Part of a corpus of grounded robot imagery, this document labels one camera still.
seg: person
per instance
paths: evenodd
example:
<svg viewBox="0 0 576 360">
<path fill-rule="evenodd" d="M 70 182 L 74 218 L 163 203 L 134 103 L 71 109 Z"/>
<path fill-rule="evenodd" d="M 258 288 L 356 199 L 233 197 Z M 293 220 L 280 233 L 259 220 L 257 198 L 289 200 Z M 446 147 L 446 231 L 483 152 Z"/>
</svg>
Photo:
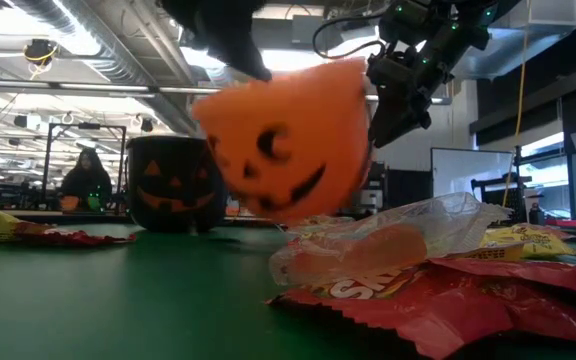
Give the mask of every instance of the person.
<svg viewBox="0 0 576 360">
<path fill-rule="evenodd" d="M 84 208 L 89 207 L 90 194 L 98 194 L 92 197 L 99 199 L 110 197 L 112 194 L 110 176 L 101 165 L 101 160 L 94 149 L 84 149 L 79 154 L 77 165 L 64 178 L 60 194 L 78 197 L 79 206 Z"/>
</svg>

